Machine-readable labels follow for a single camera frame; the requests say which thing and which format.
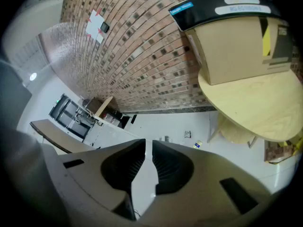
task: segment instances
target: round wooden table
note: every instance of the round wooden table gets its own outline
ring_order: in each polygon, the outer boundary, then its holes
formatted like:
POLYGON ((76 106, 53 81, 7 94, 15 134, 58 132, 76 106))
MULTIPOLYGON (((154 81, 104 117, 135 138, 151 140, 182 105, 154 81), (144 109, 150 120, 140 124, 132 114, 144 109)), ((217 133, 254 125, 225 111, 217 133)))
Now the round wooden table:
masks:
POLYGON ((244 140, 255 136, 254 141, 260 137, 281 142, 303 127, 303 87, 291 70, 213 86, 200 70, 198 80, 205 97, 223 116, 210 140, 221 131, 230 141, 246 134, 244 140))

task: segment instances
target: desk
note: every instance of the desk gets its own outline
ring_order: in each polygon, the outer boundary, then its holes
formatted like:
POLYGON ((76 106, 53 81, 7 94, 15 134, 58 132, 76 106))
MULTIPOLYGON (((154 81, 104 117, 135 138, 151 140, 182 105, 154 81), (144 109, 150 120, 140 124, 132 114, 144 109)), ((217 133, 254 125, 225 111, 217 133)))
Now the desk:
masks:
POLYGON ((102 114, 103 110, 106 108, 106 106, 110 103, 110 101, 113 99, 113 96, 110 96, 109 98, 107 98, 104 103, 100 106, 100 108, 97 110, 97 112, 95 113, 95 116, 100 117, 100 115, 102 114))
POLYGON ((93 147, 83 144, 69 134, 60 130, 48 119, 32 121, 30 125, 46 140, 66 153, 78 153, 94 150, 93 147))
POLYGON ((280 142, 303 127, 303 87, 291 70, 213 86, 200 70, 198 80, 208 101, 235 129, 280 142))

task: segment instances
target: white wall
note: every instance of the white wall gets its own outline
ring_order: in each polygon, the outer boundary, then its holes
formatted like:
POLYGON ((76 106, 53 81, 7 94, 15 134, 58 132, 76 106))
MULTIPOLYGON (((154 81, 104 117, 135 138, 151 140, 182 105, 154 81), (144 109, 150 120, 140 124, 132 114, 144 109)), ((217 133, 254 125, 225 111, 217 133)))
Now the white wall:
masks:
POLYGON ((65 93, 76 104, 78 104, 80 98, 54 74, 49 66, 47 76, 44 75, 41 77, 40 75, 39 77, 38 74, 37 78, 30 86, 32 88, 31 92, 33 95, 21 115, 17 130, 27 132, 31 121, 49 119, 58 128, 73 136, 75 139, 82 141, 81 138, 69 132, 48 115, 56 104, 56 101, 60 99, 63 93, 65 93))
POLYGON ((4 51, 9 59, 32 38, 59 24, 63 0, 44 0, 19 14, 2 37, 4 51))

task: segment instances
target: cardboard box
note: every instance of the cardboard box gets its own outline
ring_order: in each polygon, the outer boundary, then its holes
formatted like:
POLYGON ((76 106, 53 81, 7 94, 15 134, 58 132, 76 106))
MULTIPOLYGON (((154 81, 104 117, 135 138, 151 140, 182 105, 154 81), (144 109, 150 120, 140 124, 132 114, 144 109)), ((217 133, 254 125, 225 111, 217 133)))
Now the cardboard box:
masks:
POLYGON ((235 17, 187 30, 210 85, 290 69, 288 24, 270 17, 235 17))

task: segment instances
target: table leg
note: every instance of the table leg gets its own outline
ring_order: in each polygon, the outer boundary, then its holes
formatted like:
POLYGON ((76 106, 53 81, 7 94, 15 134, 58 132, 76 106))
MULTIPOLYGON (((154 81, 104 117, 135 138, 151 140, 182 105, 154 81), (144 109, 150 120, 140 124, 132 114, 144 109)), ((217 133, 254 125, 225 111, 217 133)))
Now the table leg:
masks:
POLYGON ((218 122, 218 126, 215 129, 215 131, 212 133, 211 137, 208 139, 207 143, 209 143, 219 132, 220 129, 223 127, 224 122, 226 121, 226 118, 224 118, 223 120, 221 120, 220 122, 218 122))
POLYGON ((247 142, 248 147, 251 148, 256 143, 256 141, 257 141, 257 136, 254 137, 251 143, 249 141, 247 142))

